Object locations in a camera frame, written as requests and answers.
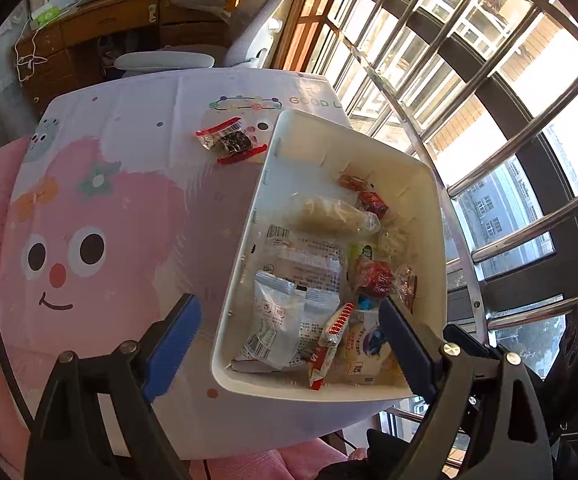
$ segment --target chair backrest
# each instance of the chair backrest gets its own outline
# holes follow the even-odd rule
[[[283,0],[242,0],[231,15],[229,28],[233,43],[223,66],[234,66],[258,55],[256,36]]]

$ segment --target table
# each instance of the table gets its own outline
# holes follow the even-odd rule
[[[204,0],[231,12],[239,0]],[[35,36],[37,64],[30,79],[22,84],[32,106],[42,114],[58,95],[103,81],[98,38],[136,30],[141,50],[185,44],[214,44],[228,47],[227,23],[215,14],[176,6],[172,0],[96,0],[75,7],[49,23]],[[34,52],[34,33],[18,44],[20,56]],[[20,67],[22,78],[31,75]]]
[[[38,350],[35,346],[42,346],[45,353],[52,354],[48,359],[52,365],[61,349],[72,348],[81,356],[87,352],[94,354],[104,350],[104,345],[110,344],[109,339],[115,346],[124,338],[138,338],[138,329],[142,330],[141,327],[150,322],[146,319],[142,325],[137,323],[134,332],[130,329],[118,331],[115,322],[109,322],[105,317],[118,302],[137,301],[136,296],[144,293],[144,287],[137,288],[138,285],[133,283],[139,283],[139,278],[123,275],[123,270],[112,274],[103,269],[99,274],[106,273],[104,298],[101,298],[102,294],[88,296],[89,290],[98,285],[94,281],[82,281],[83,286],[71,289],[68,299],[60,299],[59,293],[70,286],[69,280],[74,282],[80,278],[72,276],[71,269],[78,273],[77,267],[73,266],[67,266],[66,277],[63,274],[56,278],[53,269],[57,264],[54,262],[59,260],[52,258],[60,257],[54,256],[58,243],[68,243],[71,247],[78,236],[82,239],[86,233],[95,231],[93,227],[86,227],[82,228],[85,229],[83,234],[79,229],[73,235],[60,231],[59,237],[54,236],[54,231],[58,233],[61,226],[70,225],[75,221],[74,217],[82,216],[82,221],[74,225],[87,225],[89,222],[95,226],[97,222],[104,228],[102,236],[106,237],[105,243],[109,247],[104,264],[110,269],[116,265],[113,260],[114,231],[123,231],[128,219],[122,218],[120,211],[118,219],[114,218],[111,225],[102,225],[103,220],[95,219],[96,208],[102,205],[97,205],[95,200],[111,193],[104,189],[106,179],[116,186],[117,192],[128,193],[126,188],[122,188],[122,178],[128,182],[130,178],[153,175],[147,172],[156,170],[158,178],[165,174],[182,189],[187,212],[174,250],[168,247],[171,255],[156,269],[151,282],[160,304],[156,318],[166,314],[181,292],[196,294],[203,306],[202,327],[170,391],[157,398],[153,405],[178,455],[182,459],[214,458],[289,446],[347,427],[386,407],[384,402],[289,402],[240,396],[219,387],[211,375],[209,363],[213,335],[261,164],[250,160],[219,168],[214,163],[213,154],[201,147],[193,133],[237,114],[245,123],[255,125],[256,135],[264,142],[270,137],[278,114],[287,108],[305,110],[349,125],[338,98],[322,76],[248,68],[197,69],[136,76],[81,89],[51,103],[38,127],[38,132],[44,132],[51,143],[35,155],[29,152],[27,157],[31,160],[23,163],[19,171],[12,196],[14,206],[7,218],[1,266],[0,322],[3,338],[12,356],[16,376],[31,405],[37,403],[40,390],[37,385],[35,390],[33,385],[25,386],[23,375],[30,374],[29,370],[40,358],[35,353],[33,359],[25,358],[32,353],[30,348],[35,352]],[[61,203],[59,194],[70,192],[61,180],[60,171],[63,171],[63,166],[76,164],[77,153],[61,158],[57,163],[59,168],[52,166],[51,161],[57,160],[60,153],[66,153],[73,146],[85,146],[85,151],[90,150],[92,142],[99,144],[107,162],[96,162],[102,169],[99,174],[88,174],[91,184],[88,181],[78,184],[79,196],[90,202],[84,202],[86,207],[75,210],[70,208],[70,202],[75,199],[69,198],[68,204]],[[160,225],[156,196],[161,195],[162,189],[167,189],[168,193],[177,192],[162,187],[155,178],[143,182],[152,186],[152,192],[147,196],[136,199],[127,195],[118,202],[118,208],[128,208],[134,216],[141,214],[139,210],[131,210],[136,200],[144,202],[143,208],[152,209],[152,232],[142,230],[139,238],[148,240],[154,247],[160,239],[160,231],[165,230]],[[33,205],[20,211],[26,211],[27,215],[35,214],[35,217],[16,223],[16,217],[11,218],[18,211],[15,204],[25,203],[29,193]],[[57,198],[53,203],[49,200],[45,204],[43,201],[47,195],[52,194],[57,194]],[[171,203],[172,200],[164,206],[160,203],[160,210],[171,209]],[[167,214],[172,218],[174,212],[168,210]],[[31,242],[27,244],[24,238],[17,243],[16,239],[22,239],[21,230],[27,229],[24,226],[29,222],[33,225],[33,228],[28,228]],[[38,240],[47,245],[46,259],[53,265],[49,277],[52,287],[47,284],[46,288],[35,289],[40,286],[38,283],[47,279],[47,269],[37,271],[44,272],[39,278],[32,272],[26,274],[26,281],[16,281],[13,275],[19,273],[20,247],[24,267],[25,251]],[[136,240],[135,234],[131,235],[131,240],[135,244],[141,241]],[[124,257],[128,267],[133,265],[132,260],[130,255]],[[108,283],[114,279],[121,280],[122,285],[110,288]],[[36,296],[42,290],[47,294],[47,301],[69,301],[75,307],[56,312],[38,306]],[[78,316],[86,308],[83,305],[85,300],[99,306],[91,311],[84,321],[85,328],[80,330],[78,324],[83,320],[66,316]],[[53,336],[56,338],[54,346],[51,342]],[[43,370],[42,373],[48,373],[46,368]],[[102,406],[108,413],[109,404],[103,403]],[[107,420],[107,428],[115,451],[121,452],[122,439],[114,420]]]

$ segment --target blue gripper pad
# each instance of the blue gripper pad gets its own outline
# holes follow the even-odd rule
[[[153,402],[168,390],[201,320],[200,301],[185,294],[171,313],[159,322],[166,328],[146,361],[146,382],[142,387],[142,394],[148,402]]]

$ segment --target orange candy wrapper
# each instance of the orange candy wrapper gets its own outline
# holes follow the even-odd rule
[[[309,388],[311,390],[319,390],[322,386],[353,309],[354,304],[347,303],[326,322],[318,339],[318,346],[309,359]]]

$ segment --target screw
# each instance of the screw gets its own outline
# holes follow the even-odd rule
[[[522,362],[520,356],[515,352],[509,352],[506,355],[506,360],[509,361],[512,365],[518,365]]]
[[[445,343],[442,346],[442,351],[450,355],[452,357],[456,357],[456,355],[460,355],[460,347],[456,345],[456,343]]]
[[[133,354],[138,349],[138,344],[129,339],[120,345],[120,352],[123,354]]]
[[[58,356],[58,361],[61,363],[70,363],[73,361],[75,354],[71,350],[66,350]]]

